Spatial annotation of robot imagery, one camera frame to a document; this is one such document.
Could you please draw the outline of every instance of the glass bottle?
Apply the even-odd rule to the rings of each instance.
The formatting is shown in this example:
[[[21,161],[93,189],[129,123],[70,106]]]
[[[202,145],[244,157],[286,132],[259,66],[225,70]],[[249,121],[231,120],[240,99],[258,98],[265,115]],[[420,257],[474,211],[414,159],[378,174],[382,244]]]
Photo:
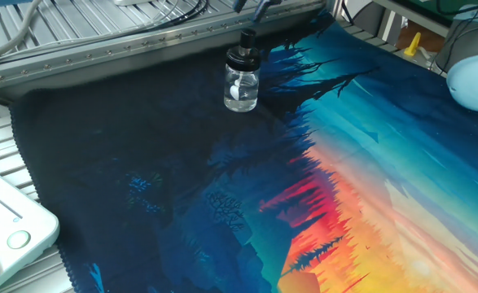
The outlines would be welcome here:
[[[243,30],[240,44],[226,54],[224,104],[231,111],[248,112],[257,105],[261,54],[253,46],[256,34],[252,29]]]

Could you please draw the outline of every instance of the white button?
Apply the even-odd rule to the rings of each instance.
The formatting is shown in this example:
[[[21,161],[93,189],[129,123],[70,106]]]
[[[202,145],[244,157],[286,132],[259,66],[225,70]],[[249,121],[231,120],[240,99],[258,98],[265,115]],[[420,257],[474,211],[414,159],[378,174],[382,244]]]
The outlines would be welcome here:
[[[7,245],[12,249],[25,247],[30,241],[30,234],[27,231],[18,231],[7,239]]]

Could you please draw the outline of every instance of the yellow object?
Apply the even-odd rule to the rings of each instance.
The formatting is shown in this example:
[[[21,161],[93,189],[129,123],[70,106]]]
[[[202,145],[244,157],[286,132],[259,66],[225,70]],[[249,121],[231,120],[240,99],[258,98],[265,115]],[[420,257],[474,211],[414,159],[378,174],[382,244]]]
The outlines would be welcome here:
[[[410,43],[410,46],[405,49],[405,52],[403,54],[414,57],[416,55],[416,51],[418,50],[418,45],[419,45],[419,39],[421,38],[421,33],[416,33],[414,36],[414,40]]]

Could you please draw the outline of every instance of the white control panel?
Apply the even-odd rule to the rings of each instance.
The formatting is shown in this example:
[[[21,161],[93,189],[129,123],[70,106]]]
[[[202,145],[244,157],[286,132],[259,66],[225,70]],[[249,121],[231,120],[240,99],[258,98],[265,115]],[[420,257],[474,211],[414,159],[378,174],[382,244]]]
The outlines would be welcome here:
[[[0,177],[0,285],[54,244],[58,218]]]

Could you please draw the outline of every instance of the cloth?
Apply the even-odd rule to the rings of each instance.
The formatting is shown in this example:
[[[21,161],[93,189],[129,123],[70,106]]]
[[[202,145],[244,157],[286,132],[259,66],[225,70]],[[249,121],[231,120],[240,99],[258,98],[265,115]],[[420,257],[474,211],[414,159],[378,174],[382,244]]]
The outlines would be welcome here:
[[[478,292],[478,113],[327,14],[11,106],[76,292]]]

